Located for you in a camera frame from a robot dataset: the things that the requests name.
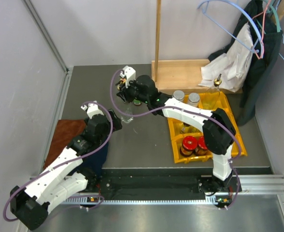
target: floor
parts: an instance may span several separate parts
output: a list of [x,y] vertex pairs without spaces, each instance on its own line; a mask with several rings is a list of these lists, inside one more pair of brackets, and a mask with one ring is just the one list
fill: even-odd
[[[150,75],[150,65],[132,65],[137,75]],[[111,108],[108,91],[111,76],[123,65],[74,67],[62,119],[82,119],[85,112],[80,105],[97,100]],[[239,95],[228,96],[235,115],[238,114]],[[135,107],[134,113],[147,111]],[[234,162],[238,171],[270,169],[270,162],[255,119],[240,127],[248,157]],[[109,145],[105,172],[185,172],[212,169],[212,161],[175,164],[170,144],[167,120],[147,115],[135,118],[129,125],[114,133]],[[131,231],[204,231],[204,232],[284,232],[284,218],[276,195],[240,195],[226,212],[212,205],[102,205],[86,212],[61,205],[36,232],[131,232]]]
[[102,205],[88,213],[67,207],[35,232],[284,232],[276,195],[239,196],[227,212],[212,205]]
[[[107,108],[112,104],[109,85],[113,73],[124,65],[76,66],[74,67],[62,119],[82,119],[86,117],[80,105],[85,101],[97,100]],[[132,65],[137,75],[151,75],[150,64]],[[239,94],[228,95],[233,113],[239,113]],[[134,107],[134,114],[147,111],[145,105]],[[266,174],[270,172],[270,162],[255,119],[239,128],[248,152],[234,165],[241,174]],[[109,154],[104,165],[112,168],[212,168],[212,161],[174,163],[167,120],[161,116],[147,115],[135,118],[129,125],[115,132],[110,140]]]

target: jar lid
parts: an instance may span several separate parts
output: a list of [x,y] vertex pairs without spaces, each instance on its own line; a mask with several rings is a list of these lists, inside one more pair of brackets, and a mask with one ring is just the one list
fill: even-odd
[[183,100],[185,98],[185,93],[181,90],[176,90],[173,93],[173,97],[177,100]]
[[189,151],[193,151],[198,146],[198,141],[192,136],[187,136],[182,141],[182,146]]
[[207,150],[208,148],[205,145],[205,141],[204,141],[204,136],[201,136],[198,140],[198,145],[200,148],[202,148],[203,150]]
[[197,93],[189,94],[188,100],[193,103],[197,103],[200,101],[200,95]]

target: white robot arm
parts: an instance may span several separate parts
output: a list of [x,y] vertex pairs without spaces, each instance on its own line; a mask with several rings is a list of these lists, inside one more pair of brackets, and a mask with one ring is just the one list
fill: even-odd
[[[82,134],[73,138],[57,159],[42,172],[50,171],[49,173],[30,183],[10,202],[11,212],[30,230],[35,230],[42,225],[55,207],[75,193],[85,189],[88,192],[96,190],[97,173],[91,167],[82,165],[90,157],[85,160],[78,158],[95,150],[107,139],[111,124],[97,105],[83,105],[82,109],[88,115],[85,119],[87,126]],[[122,128],[120,119],[113,110],[108,112],[113,120],[113,131],[120,130]],[[98,156],[101,157],[97,159],[96,154],[93,154],[91,163],[96,169],[101,169],[105,159],[102,158],[102,154]],[[73,159],[76,160],[53,169]],[[13,188],[11,195],[18,189],[19,186]]]
[[124,67],[122,71],[122,74],[120,74],[121,79],[118,82],[119,92],[117,96],[125,102],[132,102],[134,99],[142,101],[147,104],[150,110],[166,107],[154,114],[178,119],[203,131],[206,145],[213,153],[213,175],[222,182],[229,181],[232,176],[232,169],[229,165],[232,138],[213,122],[206,120],[205,117],[185,112],[216,118],[235,135],[235,129],[224,110],[217,109],[214,112],[184,104],[170,95],[158,92],[154,81],[149,76],[142,75],[136,78],[135,70],[129,66]]

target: gray table surface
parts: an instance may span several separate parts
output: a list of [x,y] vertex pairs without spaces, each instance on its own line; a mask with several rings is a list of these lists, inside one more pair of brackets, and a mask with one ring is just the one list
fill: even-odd
[[[131,65],[137,76],[151,75],[150,64]],[[85,101],[97,100],[107,108],[112,108],[109,98],[109,85],[113,73],[124,65],[75,66],[68,90],[62,119],[81,119],[86,114],[80,109]],[[232,111],[238,115],[239,94],[228,95]],[[134,114],[147,111],[145,105],[134,107]],[[245,126],[239,127],[247,157],[234,161],[235,167],[269,167],[261,134],[255,119]],[[105,168],[176,168],[213,167],[211,160],[207,162],[174,163],[167,119],[161,116],[147,115],[123,125],[123,129],[113,133]]]

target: wooden pole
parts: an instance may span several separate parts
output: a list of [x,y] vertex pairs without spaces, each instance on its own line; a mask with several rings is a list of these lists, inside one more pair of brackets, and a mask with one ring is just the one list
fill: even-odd
[[279,20],[281,20],[284,16],[284,0],[281,0],[281,3],[279,3],[279,6],[277,8],[277,15]]
[[159,59],[159,42],[160,42],[160,21],[161,21],[161,0],[157,0],[157,19],[156,19],[156,51],[155,51],[155,72],[154,81],[157,81],[158,59]]

